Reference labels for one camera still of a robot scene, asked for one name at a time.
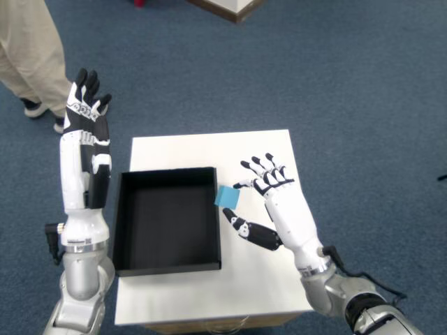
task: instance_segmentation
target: open box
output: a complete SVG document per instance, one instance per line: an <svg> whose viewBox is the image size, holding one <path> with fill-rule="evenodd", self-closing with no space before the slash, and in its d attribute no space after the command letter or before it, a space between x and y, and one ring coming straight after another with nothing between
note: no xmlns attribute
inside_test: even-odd
<svg viewBox="0 0 447 335"><path fill-rule="evenodd" d="M221 268L216 169L122 173L112 261L119 276Z"/></svg>

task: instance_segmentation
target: black connector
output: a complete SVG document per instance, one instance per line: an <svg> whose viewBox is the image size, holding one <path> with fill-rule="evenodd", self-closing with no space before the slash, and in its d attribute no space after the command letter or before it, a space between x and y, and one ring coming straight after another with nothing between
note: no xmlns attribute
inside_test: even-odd
<svg viewBox="0 0 447 335"><path fill-rule="evenodd" d="M387 285L382 284L380 281L376 280L375 278L373 278L371 275L369 275L366 272L359 272L357 274L354 274L352 272L349 272L348 270L346 270L344 268L344 264L342 261L342 258L340 257L340 255L337 252L337 249L335 248L335 246L324 246L323 249L323 254L324 256L330 256L332 261L335 263L335 265L337 265L337 267L340 269L341 272L343 272L344 274L346 274L349 277L365 277L368 278L371 282L373 282L374 284L376 284L377 286L383 288L385 291L388 291L389 293L393 293L395 295L392 305L394 307L397 306L397 304L399 303L400 300L402 299L406 299L406 294L394 290L392 288L389 288Z"/></svg>
<svg viewBox="0 0 447 335"><path fill-rule="evenodd" d="M59 254L59 234L57 233L58 223L48 223L45 225L45 235L47 235L47 243L49 251L53 256L55 265L61 264L64 252Z"/></svg>

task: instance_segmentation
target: blue block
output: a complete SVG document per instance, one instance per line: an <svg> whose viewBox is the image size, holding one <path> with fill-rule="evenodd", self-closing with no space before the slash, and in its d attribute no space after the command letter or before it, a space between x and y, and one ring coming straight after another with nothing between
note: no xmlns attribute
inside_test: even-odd
<svg viewBox="0 0 447 335"><path fill-rule="evenodd" d="M214 204L220 207L236 209L239 193L240 190L236 188L220 186Z"/></svg>

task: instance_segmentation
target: white table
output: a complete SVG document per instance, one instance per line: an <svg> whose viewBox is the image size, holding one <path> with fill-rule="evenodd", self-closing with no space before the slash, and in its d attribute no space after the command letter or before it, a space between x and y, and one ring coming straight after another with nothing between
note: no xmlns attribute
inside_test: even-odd
<svg viewBox="0 0 447 335"><path fill-rule="evenodd" d="M253 178L240 165L270 152L297 177L288 130L205 135L135 137L130 171L217 168L218 185ZM235 212L274 228L262 197L241 190ZM116 325L163 325L266 315L296 315L312 308L284 247L272 252L241 239L219 210L222 269L120 277Z"/></svg>

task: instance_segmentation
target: beige pants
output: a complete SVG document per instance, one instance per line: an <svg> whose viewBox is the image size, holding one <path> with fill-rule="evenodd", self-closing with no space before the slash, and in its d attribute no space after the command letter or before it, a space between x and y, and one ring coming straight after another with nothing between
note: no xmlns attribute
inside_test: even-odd
<svg viewBox="0 0 447 335"><path fill-rule="evenodd" d="M0 0L0 80L17 97L64 116L71 83L44 0Z"/></svg>

